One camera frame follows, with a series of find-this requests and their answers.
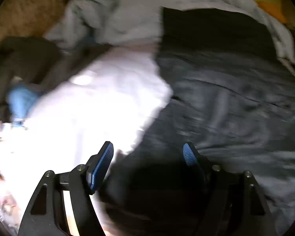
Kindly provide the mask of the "dark grey puffer jacket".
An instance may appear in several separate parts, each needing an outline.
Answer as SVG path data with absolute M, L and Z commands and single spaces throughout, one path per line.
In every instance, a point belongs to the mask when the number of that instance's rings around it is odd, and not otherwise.
M 100 189 L 117 232 L 199 235 L 182 153 L 192 143 L 225 171 L 252 172 L 276 235 L 295 235 L 295 76 L 263 56 L 163 42 L 155 61 L 169 103 Z

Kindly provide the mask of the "blue cloth item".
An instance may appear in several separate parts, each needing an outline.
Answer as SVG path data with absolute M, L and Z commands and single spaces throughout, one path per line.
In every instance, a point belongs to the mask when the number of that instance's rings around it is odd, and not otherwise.
M 7 94 L 8 107 L 11 112 L 11 123 L 22 126 L 32 106 L 37 102 L 40 93 L 26 85 L 15 84 Z

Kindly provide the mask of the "dark green garment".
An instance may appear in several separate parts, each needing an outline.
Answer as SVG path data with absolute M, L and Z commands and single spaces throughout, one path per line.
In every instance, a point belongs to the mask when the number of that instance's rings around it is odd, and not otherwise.
M 29 89 L 48 93 L 85 69 L 110 49 L 109 44 L 84 44 L 69 54 L 44 38 L 7 37 L 0 44 L 0 120 L 8 122 L 8 92 L 20 78 Z

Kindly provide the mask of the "orange pillow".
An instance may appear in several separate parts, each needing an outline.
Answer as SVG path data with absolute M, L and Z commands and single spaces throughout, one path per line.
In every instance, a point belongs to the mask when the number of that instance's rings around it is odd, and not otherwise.
M 286 16 L 283 13 L 281 4 L 258 1 L 257 5 L 262 10 L 267 12 L 269 15 L 276 18 L 280 23 L 282 23 L 282 24 L 287 24 L 288 23 L 288 19 L 286 18 Z

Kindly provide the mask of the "brown checkered curtain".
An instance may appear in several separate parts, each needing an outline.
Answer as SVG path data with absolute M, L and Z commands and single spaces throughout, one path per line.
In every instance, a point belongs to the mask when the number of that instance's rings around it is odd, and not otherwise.
M 4 0 L 0 5 L 0 43 L 8 36 L 43 36 L 64 9 L 64 0 Z

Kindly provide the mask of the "light blue floral duvet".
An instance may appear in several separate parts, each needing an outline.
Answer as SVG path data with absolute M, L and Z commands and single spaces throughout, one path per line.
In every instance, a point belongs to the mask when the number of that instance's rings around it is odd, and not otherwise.
M 280 62 L 295 76 L 291 33 L 253 0 L 71 0 L 45 38 L 64 52 L 86 40 L 245 52 Z

